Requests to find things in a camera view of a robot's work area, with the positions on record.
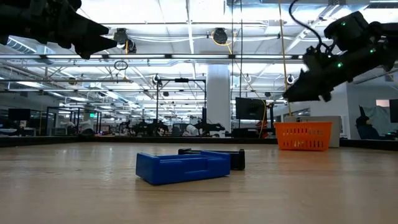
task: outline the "black monitor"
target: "black monitor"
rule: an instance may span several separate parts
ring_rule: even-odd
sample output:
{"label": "black monitor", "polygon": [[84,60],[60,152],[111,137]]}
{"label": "black monitor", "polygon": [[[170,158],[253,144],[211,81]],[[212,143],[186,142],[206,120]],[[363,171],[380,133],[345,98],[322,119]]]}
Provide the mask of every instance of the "black monitor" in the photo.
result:
{"label": "black monitor", "polygon": [[390,100],[390,122],[398,123],[398,100]]}
{"label": "black monitor", "polygon": [[236,98],[236,119],[262,121],[264,118],[264,110],[265,107],[262,100],[239,97]]}
{"label": "black monitor", "polygon": [[30,109],[8,109],[8,119],[11,121],[28,121],[30,119]]}

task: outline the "orange plastic basket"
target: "orange plastic basket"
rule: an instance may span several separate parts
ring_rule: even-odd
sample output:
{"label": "orange plastic basket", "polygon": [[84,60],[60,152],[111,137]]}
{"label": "orange plastic basket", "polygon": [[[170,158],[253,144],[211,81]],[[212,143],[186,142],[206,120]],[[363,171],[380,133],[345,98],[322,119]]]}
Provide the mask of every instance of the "orange plastic basket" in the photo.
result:
{"label": "orange plastic basket", "polygon": [[274,123],[280,150],[326,151],[331,122]]}

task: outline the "table surface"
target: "table surface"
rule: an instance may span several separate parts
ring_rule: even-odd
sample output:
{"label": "table surface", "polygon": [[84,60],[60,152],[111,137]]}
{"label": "table surface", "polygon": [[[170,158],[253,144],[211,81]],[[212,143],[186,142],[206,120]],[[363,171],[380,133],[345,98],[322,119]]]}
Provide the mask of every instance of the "table surface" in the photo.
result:
{"label": "table surface", "polygon": [[[246,150],[229,177],[151,186],[136,154]],[[74,143],[0,149],[1,223],[397,223],[398,152]]]}

